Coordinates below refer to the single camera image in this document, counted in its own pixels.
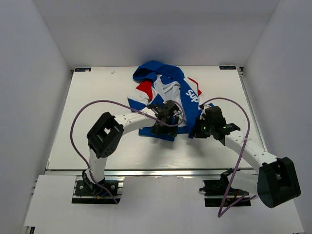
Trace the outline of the blue white red jacket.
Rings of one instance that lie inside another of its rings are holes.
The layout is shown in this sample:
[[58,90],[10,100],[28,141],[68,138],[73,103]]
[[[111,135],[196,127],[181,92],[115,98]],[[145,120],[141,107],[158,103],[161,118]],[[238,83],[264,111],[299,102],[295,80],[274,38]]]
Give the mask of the blue white red jacket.
[[179,67],[150,61],[139,66],[133,74],[138,86],[128,94],[129,106],[142,110],[149,104],[161,104],[168,100],[178,102],[185,112],[185,121],[177,128],[178,134],[191,136],[196,118],[202,114],[202,92],[197,81],[185,77]]

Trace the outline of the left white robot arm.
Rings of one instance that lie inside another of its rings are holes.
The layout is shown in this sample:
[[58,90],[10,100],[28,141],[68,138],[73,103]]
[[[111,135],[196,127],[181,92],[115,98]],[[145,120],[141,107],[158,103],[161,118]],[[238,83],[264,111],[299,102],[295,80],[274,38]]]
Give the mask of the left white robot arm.
[[150,104],[125,115],[102,114],[87,134],[90,168],[86,172],[89,179],[86,189],[94,195],[102,191],[107,157],[115,152],[123,135],[150,127],[156,136],[176,137],[178,125],[183,122],[179,120],[180,114],[184,115],[181,107],[172,100]]

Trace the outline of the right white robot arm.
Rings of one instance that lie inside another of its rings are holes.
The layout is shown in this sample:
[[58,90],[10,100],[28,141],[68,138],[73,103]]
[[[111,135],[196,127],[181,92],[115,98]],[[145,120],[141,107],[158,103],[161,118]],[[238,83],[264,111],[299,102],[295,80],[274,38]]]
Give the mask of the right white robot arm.
[[227,123],[218,106],[209,107],[196,118],[192,131],[195,138],[213,137],[225,147],[242,155],[255,174],[228,169],[219,182],[205,182],[201,188],[207,195],[236,195],[248,192],[257,195],[269,208],[274,208],[301,195],[294,163],[288,157],[279,158],[247,139],[234,123]]

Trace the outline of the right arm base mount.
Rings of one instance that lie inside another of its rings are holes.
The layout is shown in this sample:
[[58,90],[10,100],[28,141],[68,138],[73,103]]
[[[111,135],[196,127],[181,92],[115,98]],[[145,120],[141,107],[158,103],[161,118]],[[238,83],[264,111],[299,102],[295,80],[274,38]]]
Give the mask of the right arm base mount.
[[[226,188],[230,181],[228,176],[231,177],[233,171],[234,170],[230,168],[220,175],[220,179],[208,179],[203,181],[203,187],[199,188],[199,192],[205,196],[205,207],[219,207],[221,205]],[[246,192],[243,190],[230,188],[224,206],[228,207],[233,204],[245,193]]]

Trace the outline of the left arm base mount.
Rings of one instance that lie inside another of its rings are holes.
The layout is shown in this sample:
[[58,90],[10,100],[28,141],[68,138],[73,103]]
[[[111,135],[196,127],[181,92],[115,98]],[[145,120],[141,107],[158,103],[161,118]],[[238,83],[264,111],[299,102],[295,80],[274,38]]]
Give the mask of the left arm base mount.
[[72,204],[113,204],[117,205],[121,200],[120,182],[117,180],[103,179],[95,184],[82,171],[82,178],[76,179],[72,196]]

